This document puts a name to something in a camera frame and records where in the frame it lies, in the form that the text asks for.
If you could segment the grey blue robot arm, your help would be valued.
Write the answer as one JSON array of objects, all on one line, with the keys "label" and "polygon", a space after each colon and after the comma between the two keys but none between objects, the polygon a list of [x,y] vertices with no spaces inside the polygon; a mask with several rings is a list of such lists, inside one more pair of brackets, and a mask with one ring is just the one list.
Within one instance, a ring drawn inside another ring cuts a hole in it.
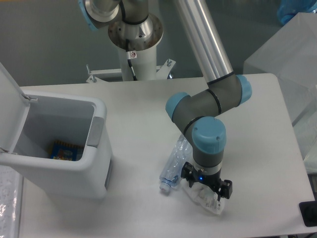
[{"label": "grey blue robot arm", "polygon": [[[108,28],[120,55],[124,81],[152,80],[158,74],[156,46],[162,39],[160,20],[149,12],[146,0],[81,0],[80,10],[92,30]],[[234,73],[206,2],[177,0],[177,12],[208,88],[190,96],[171,96],[165,106],[193,148],[193,161],[184,164],[181,177],[190,186],[201,183],[218,198],[229,198],[232,182],[220,178],[226,129],[217,116],[250,99],[246,77]]]}]

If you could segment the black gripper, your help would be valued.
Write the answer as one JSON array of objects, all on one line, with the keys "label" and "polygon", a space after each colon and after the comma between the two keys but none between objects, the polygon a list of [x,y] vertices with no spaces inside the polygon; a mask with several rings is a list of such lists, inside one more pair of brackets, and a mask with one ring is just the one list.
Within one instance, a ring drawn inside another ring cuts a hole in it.
[{"label": "black gripper", "polygon": [[201,183],[209,187],[213,192],[217,193],[217,200],[221,198],[229,199],[232,194],[232,181],[220,179],[221,170],[213,175],[203,175],[195,170],[194,166],[189,162],[185,162],[181,170],[181,177],[186,179],[189,187],[192,188],[196,183]]}]

